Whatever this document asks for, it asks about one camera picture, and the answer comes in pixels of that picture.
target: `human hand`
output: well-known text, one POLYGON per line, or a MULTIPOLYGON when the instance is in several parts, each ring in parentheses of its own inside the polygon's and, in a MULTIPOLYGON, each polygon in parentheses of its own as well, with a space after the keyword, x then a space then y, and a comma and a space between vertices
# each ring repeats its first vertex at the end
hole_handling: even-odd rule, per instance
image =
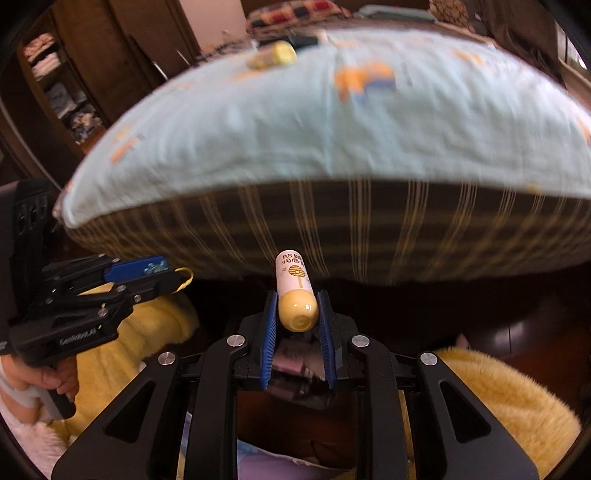
MULTIPOLYGON (((56 369, 50 367, 32 368, 25 364, 17 355, 0 356, 6 381, 15 390, 25 391, 31 385, 46 390, 57 390, 74 400, 79 390, 76 357, 60 361, 56 369)), ((8 410, 22 423, 35 423, 39 419, 41 406, 26 407, 0 390, 0 397, 8 410)))

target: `metal screw cap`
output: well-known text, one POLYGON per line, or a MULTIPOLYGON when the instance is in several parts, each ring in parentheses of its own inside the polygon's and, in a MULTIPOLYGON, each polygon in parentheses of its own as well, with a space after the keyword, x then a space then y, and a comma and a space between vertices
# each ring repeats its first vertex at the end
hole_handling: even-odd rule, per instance
POLYGON ((363 348, 369 345, 369 338, 367 338, 365 335, 355 335, 351 339, 351 343, 355 346, 363 348))
POLYGON ((158 356, 158 363, 160 365, 171 365, 177 359, 177 356, 172 352, 164 352, 158 356))
POLYGON ((421 362, 425 365, 433 366, 437 364, 437 355, 431 352, 425 352, 421 355, 421 362))
POLYGON ((230 335, 226 340, 226 343, 233 347, 242 346, 244 345, 244 342, 246 342, 246 340, 242 335, 230 335))

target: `plaid blanket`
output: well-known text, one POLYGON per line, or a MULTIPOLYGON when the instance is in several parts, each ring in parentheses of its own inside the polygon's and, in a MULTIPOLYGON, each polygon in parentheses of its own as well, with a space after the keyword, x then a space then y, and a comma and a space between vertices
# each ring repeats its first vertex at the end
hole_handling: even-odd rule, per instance
POLYGON ((295 0, 254 10, 248 15, 246 28, 249 32, 277 30, 335 16, 348 18, 351 13, 327 0, 295 0))

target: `black plastic bracket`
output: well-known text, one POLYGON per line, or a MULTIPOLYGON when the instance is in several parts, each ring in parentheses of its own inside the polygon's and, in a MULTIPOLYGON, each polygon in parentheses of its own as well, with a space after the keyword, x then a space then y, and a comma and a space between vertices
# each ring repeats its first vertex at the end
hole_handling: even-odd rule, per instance
POLYGON ((365 451, 359 452, 357 478, 408 478, 406 442, 396 372, 390 351, 377 340, 364 347, 349 340, 348 350, 365 366, 365 415, 362 434, 365 451))
POLYGON ((234 362, 248 353, 248 343, 218 340, 204 355, 185 460, 185 478, 238 478, 236 464, 236 391, 234 362))
POLYGON ((164 363, 150 362, 107 406, 58 460, 52 480, 130 480, 124 465, 134 466, 134 480, 176 477, 189 391, 177 385, 180 359, 169 353, 164 363))
POLYGON ((538 480, 534 462, 437 355, 420 355, 417 368, 443 444, 443 480, 538 480))

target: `bed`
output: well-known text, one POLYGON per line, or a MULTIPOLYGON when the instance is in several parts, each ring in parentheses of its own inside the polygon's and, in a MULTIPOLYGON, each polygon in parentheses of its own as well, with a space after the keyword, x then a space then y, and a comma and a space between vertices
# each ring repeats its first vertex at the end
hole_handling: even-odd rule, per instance
POLYGON ((127 112, 61 196, 69 235, 200 278, 273 274, 287 248, 370 284, 591 259, 591 117, 557 82, 448 25, 290 27, 318 29, 295 65, 249 70, 255 33, 127 112))

